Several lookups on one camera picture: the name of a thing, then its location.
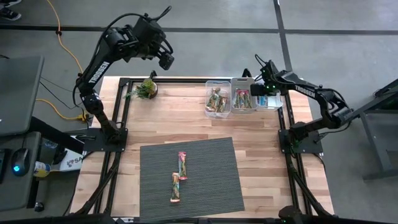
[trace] wooden table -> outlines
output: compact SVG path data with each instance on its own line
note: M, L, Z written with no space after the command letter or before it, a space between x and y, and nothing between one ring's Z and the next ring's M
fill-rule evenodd
M105 113L112 117L120 77L104 77L100 96ZM292 204L285 157L279 149L277 112L230 114L226 119L205 116L205 85L197 83L161 83L152 100L133 98L130 102L127 128L129 136L122 154L114 193L113 217L139 216L139 151L141 146L182 141L232 137L238 162L245 211L211 215L223 218L277 217L278 211ZM312 120L308 99L290 93L295 121ZM93 127L99 127L97 120ZM84 160L73 198L71 212L89 199L100 179L103 152ZM321 162L303 154L307 184L314 196L333 213L328 183ZM104 191L103 207L108 189ZM300 208L303 197L298 191Z

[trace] gray mat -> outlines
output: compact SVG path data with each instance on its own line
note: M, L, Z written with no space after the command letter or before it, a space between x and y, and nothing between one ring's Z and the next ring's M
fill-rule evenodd
M187 152L180 203L170 203L178 152ZM141 147L140 220L154 222L244 210L232 138Z

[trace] plastic container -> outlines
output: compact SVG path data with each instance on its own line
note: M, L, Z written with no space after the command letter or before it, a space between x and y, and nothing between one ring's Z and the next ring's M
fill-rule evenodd
M205 114L211 118L226 118L231 112L231 83L228 81L207 81L206 82L206 98L205 98L205 106L208 104L211 90L216 88L220 88L220 95L223 97L227 97L225 109L222 113L209 112L205 108Z
M231 79L231 111L234 114L248 114L248 113L253 113L256 110L257 104L256 104L256 97L251 96L250 92L250 85L254 83L253 78L232 78ZM250 93L250 99L251 99L251 104L252 108L235 108L233 105L233 100L235 99L235 94L236 94L236 89L240 90L248 90Z
M266 102L266 106L259 105L256 97L256 111L276 111L283 106L283 102L280 100L280 93L277 93L276 96L266 96Z

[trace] gray floor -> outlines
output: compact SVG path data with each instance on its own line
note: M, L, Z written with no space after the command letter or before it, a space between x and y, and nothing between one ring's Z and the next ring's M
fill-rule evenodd
M72 1L52 0L65 26L106 26L125 12L159 14L168 5L173 9L160 21L164 27L182 28L251 28L277 29L272 0L146 0L146 1ZM323 30L398 30L398 2L394 0L280 0L286 29ZM24 0L13 9L23 14L18 24L55 25L56 20L45 0ZM134 25L136 18L118 23ZM63 32L65 45L79 58L83 68L88 64L99 32ZM156 61L140 59L130 63L116 62L106 75L226 76L238 77L244 68L257 73L253 55L273 59L284 68L279 34L260 33L188 33L168 32L175 49L175 63L169 71ZM398 36L396 35L287 35L287 45L294 71L304 79L335 88L349 105L358 108L371 100L371 93L397 78ZM0 54L9 57L43 55L42 76L72 89L78 67L62 50L54 31L0 30ZM54 93L72 106L72 94L43 81ZM40 87L38 98L53 102L66 116L69 110ZM311 102L314 118L319 116L316 102ZM84 128L79 122L64 121L49 105L37 103L34 114L63 131ZM378 171L374 154L366 140L362 124L355 121L338 134L322 141L326 174L335 213L340 217L396 222L398 220L398 179L363 182L362 176ZM49 181L45 203L47 209L37 214L30 211L2 212L0 219L61 215L76 175Z

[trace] black floor stripe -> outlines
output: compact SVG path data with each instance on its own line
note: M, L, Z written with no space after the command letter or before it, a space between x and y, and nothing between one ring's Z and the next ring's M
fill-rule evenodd
M1 30L37 30L55 31L55 25L29 25L29 24L5 24L0 23ZM78 32L102 32L105 27L100 26L62 26L63 31ZM277 34L279 29L261 28L182 28L164 27L165 32L209 32L209 33L245 33L245 34ZM308 34L308 35L398 35L398 30L327 30L327 29L283 29L285 34Z
M287 47L287 40L286 40L286 35L285 35L285 27L284 27L282 13L280 11L280 6L279 6L278 0L274 0L274 7L275 7L275 13L276 13L276 20L277 20L278 28L280 31L279 37L280 37L280 44L282 46L282 55L283 55L284 61L285 61L285 69L288 71L291 71L291 70L293 70L292 62L290 61L289 49Z
M286 34L312 35L398 35L398 30L310 30L286 29Z

